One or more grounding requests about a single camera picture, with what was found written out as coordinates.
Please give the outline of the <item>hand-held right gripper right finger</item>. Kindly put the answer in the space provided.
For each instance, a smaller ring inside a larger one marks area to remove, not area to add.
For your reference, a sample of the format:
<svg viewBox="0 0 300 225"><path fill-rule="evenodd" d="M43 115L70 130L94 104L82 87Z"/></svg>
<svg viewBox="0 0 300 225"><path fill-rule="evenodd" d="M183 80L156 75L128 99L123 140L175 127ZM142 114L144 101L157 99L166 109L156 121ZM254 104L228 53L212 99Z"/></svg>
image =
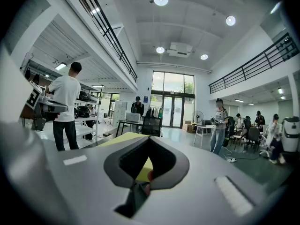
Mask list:
<svg viewBox="0 0 300 225"><path fill-rule="evenodd" d="M166 138L184 153L189 171L171 189L151 191L132 220L142 225L242 225L266 199L262 185L209 151Z"/></svg>

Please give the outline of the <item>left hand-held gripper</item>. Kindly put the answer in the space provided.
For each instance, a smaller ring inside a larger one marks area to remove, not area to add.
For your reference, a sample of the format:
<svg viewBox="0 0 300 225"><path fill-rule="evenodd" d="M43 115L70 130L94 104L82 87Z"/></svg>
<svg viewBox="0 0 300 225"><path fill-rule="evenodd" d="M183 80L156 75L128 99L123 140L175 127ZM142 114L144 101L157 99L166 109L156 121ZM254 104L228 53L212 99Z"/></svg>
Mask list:
<svg viewBox="0 0 300 225"><path fill-rule="evenodd" d="M66 112L68 106L47 99L40 86L32 80L29 83L33 87L33 91L27 99L20 115L22 125L25 127L26 120L31 120L32 130L43 130L46 122L53 121L57 113Z"/></svg>

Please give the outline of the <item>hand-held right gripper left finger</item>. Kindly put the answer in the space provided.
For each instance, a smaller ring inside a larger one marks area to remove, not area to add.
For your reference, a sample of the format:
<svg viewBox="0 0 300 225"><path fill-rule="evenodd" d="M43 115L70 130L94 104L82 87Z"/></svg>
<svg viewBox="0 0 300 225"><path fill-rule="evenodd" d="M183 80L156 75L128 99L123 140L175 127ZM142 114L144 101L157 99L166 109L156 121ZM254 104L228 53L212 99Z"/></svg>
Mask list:
<svg viewBox="0 0 300 225"><path fill-rule="evenodd" d="M49 140L17 123L0 125L0 167L28 215L26 224L136 225L114 211L109 194L126 188L108 187L102 166L92 164L85 150L58 152Z"/></svg>

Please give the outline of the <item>person's right hand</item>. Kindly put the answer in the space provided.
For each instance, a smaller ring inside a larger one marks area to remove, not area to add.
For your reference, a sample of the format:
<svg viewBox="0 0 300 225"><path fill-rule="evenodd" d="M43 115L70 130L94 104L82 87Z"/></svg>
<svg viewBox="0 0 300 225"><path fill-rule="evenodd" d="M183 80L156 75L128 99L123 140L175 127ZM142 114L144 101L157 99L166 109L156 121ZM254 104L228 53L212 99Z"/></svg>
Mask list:
<svg viewBox="0 0 300 225"><path fill-rule="evenodd" d="M145 193L147 196L150 195L150 183L152 182L153 180L153 170L151 170L149 173L148 173L148 180L150 181L149 184L147 184L147 186L145 187Z"/></svg>

